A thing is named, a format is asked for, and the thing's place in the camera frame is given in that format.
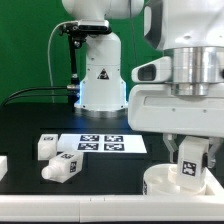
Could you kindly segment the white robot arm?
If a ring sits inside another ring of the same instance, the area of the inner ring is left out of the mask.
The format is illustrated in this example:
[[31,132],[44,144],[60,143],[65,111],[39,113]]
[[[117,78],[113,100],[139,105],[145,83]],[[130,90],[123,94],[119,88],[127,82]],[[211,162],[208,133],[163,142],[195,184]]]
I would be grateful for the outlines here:
[[[138,131],[224,138],[224,0],[62,0],[74,34],[87,44],[76,109],[127,110]],[[121,43],[112,19],[144,16],[143,35],[162,57],[120,76]]]

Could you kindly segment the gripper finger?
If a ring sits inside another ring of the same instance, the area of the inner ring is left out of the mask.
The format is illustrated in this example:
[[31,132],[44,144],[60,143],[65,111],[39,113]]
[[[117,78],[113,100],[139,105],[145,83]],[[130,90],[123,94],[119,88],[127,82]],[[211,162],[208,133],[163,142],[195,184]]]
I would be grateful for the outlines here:
[[222,146],[222,139],[211,137],[209,138],[209,148],[203,154],[202,165],[209,169],[214,168],[216,165],[216,153]]
[[178,146],[175,142],[176,134],[164,134],[163,142],[169,151],[169,159],[171,163],[175,163],[178,157]]

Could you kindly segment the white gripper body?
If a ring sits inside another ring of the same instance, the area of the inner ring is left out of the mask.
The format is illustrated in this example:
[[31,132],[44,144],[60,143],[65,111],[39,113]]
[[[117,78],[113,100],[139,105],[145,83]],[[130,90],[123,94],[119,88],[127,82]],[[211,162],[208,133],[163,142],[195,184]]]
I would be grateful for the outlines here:
[[174,96],[166,84],[140,84],[129,95],[133,130],[224,138],[224,84],[207,96]]

